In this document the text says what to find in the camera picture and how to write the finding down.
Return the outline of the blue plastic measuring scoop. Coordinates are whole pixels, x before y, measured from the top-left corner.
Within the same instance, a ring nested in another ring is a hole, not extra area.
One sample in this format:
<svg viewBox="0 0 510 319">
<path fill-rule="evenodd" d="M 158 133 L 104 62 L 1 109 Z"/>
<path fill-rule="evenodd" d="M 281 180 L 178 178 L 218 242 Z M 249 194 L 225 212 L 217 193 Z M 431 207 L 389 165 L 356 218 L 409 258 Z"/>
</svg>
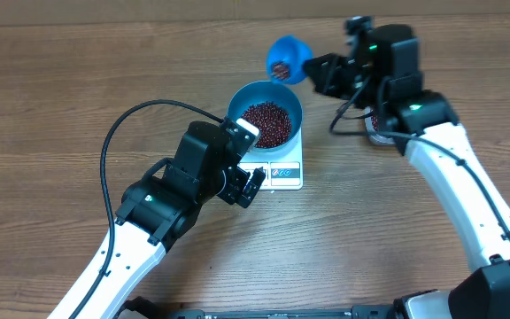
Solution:
<svg viewBox="0 0 510 319">
<path fill-rule="evenodd" d="M 303 64 L 313 57 L 310 47 L 292 35 L 279 38 L 267 53 L 267 76 L 272 82 L 288 85 L 296 85 L 305 78 Z M 285 82 L 279 82 L 271 78 L 271 65 L 277 61 L 283 61 L 290 66 L 290 78 Z"/>
</svg>

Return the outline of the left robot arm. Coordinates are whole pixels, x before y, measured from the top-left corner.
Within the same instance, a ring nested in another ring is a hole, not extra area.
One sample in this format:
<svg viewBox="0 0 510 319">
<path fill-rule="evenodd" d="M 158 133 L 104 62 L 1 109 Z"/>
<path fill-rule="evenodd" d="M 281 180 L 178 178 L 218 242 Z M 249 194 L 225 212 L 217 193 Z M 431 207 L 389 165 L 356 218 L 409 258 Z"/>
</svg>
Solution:
<svg viewBox="0 0 510 319">
<path fill-rule="evenodd" d="M 112 229 L 53 318 L 113 318 L 137 284 L 196 223 L 208 200 L 248 207 L 265 179 L 239 167 L 259 140 L 249 122 L 193 121 L 176 154 L 162 159 L 123 194 Z"/>
</svg>

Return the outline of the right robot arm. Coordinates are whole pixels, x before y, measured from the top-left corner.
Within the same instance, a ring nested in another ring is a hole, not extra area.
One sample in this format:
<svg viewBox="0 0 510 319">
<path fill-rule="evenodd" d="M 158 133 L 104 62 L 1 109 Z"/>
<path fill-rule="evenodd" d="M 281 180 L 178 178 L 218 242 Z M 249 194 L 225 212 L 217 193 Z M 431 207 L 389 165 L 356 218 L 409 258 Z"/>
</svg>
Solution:
<svg viewBox="0 0 510 319">
<path fill-rule="evenodd" d="M 510 318 L 510 207 L 486 174 L 447 99 L 425 89 L 411 27 L 346 24 L 350 53 L 305 61 L 316 92 L 370 108 L 377 134 L 394 142 L 424 177 L 455 228 L 470 269 L 448 292 L 394 301 L 394 318 Z"/>
</svg>

